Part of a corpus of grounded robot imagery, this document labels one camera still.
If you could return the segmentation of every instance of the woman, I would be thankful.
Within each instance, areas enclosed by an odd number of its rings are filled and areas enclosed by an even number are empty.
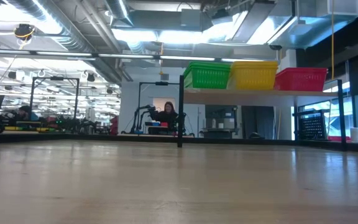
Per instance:
[[[17,112],[17,114],[20,117],[20,120],[22,121],[38,121],[38,116],[34,113],[31,112],[30,114],[30,106],[22,106],[19,108],[19,111]]]
[[[168,131],[176,131],[177,117],[178,114],[175,112],[173,104],[168,101],[164,105],[164,111],[153,115],[152,119],[155,121],[160,121],[161,123],[166,122],[168,123]],[[166,131],[166,129],[164,130],[163,128],[159,128],[159,131]]]

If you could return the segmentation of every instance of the dark hair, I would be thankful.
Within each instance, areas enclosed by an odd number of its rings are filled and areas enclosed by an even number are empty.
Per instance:
[[[168,102],[165,103],[165,105],[164,105],[164,111],[165,111],[165,107],[166,107],[167,105],[170,105],[170,106],[171,106],[171,108],[172,108],[171,113],[176,113],[176,112],[175,112],[175,108],[173,107],[173,104],[172,104],[172,102],[170,102],[170,101],[168,101]]]
[[[27,106],[27,105],[22,106],[22,107],[19,108],[19,110],[22,110],[22,111],[24,111],[26,113],[30,113],[30,106]]]

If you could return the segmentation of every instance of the yellow basket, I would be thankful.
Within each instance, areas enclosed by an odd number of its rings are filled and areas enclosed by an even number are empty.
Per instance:
[[[237,90],[273,90],[277,62],[234,62],[228,88]]]

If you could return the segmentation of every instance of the white shelf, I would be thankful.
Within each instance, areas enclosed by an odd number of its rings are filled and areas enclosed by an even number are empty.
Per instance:
[[[278,90],[215,90],[185,88],[184,103],[203,105],[298,106],[337,98],[337,93]]]

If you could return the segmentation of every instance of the wooden floor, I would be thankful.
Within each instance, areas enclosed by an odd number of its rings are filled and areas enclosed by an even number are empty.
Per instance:
[[[358,224],[358,154],[290,146],[0,144],[0,223]]]

